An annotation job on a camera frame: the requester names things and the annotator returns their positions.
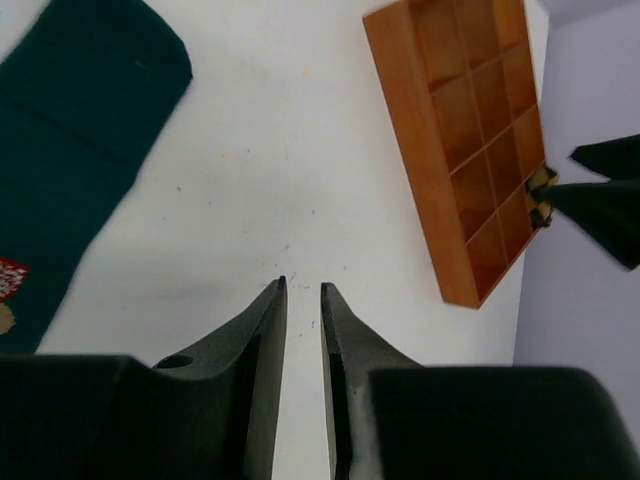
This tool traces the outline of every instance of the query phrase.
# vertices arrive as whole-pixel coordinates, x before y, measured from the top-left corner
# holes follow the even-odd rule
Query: white floor
[[[527,1],[541,79],[548,17]],[[0,0],[0,53],[44,3]],[[441,301],[361,22],[382,2],[148,3],[183,38],[195,80],[41,353],[151,364],[286,275],[276,480],[329,478],[321,282],[417,361],[512,362],[522,260],[482,310]]]

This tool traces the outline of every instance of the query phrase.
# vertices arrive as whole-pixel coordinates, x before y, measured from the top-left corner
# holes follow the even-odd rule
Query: white wall
[[[566,160],[582,144],[640,132],[640,5],[549,34],[542,110],[563,183],[598,180]],[[626,273],[555,215],[526,255],[515,360],[577,365],[614,394],[640,445],[640,270]]]
[[[536,77],[538,100],[542,98],[544,83],[544,66],[547,57],[547,36],[549,35],[549,13],[540,0],[526,0],[527,28],[533,61],[533,73]]]
[[[638,0],[540,0],[559,27]]]
[[[0,0],[0,61],[13,50],[47,0]]]

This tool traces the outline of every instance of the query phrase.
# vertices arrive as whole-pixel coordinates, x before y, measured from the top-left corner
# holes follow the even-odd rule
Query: shelf compartment
[[[495,62],[483,67],[472,81],[484,139],[490,141],[511,123],[502,65]]]
[[[538,100],[529,45],[514,48],[505,56],[504,74],[513,118],[518,118]]]
[[[544,139],[538,107],[524,114],[514,125],[522,178],[528,178],[545,160]]]
[[[433,106],[452,171],[482,147],[471,82],[461,78],[440,89],[433,96]]]
[[[485,154],[479,153],[451,178],[465,240],[469,240],[495,211]]]
[[[500,55],[492,0],[458,0],[456,12],[470,68]]]
[[[527,17],[522,0],[493,0],[493,11],[503,50],[528,40]]]
[[[501,205],[521,184],[518,149],[513,130],[509,129],[487,147],[489,170],[498,205]]]
[[[500,226],[491,218],[467,246],[478,298],[482,302],[507,269]]]
[[[533,235],[527,212],[524,188],[520,188],[500,208],[500,226],[509,263],[513,262]]]
[[[466,59],[451,0],[415,2],[410,10],[429,88],[436,89],[464,75]]]

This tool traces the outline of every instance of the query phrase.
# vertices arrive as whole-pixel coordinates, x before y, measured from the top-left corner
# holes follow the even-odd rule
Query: wooden cubby organizer
[[[479,308],[536,233],[545,162],[522,0],[401,0],[364,18],[442,297]]]

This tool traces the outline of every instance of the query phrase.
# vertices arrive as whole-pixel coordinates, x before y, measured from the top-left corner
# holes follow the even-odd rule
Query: green towel
[[[35,351],[191,79],[140,0],[53,0],[0,65],[0,352]]]

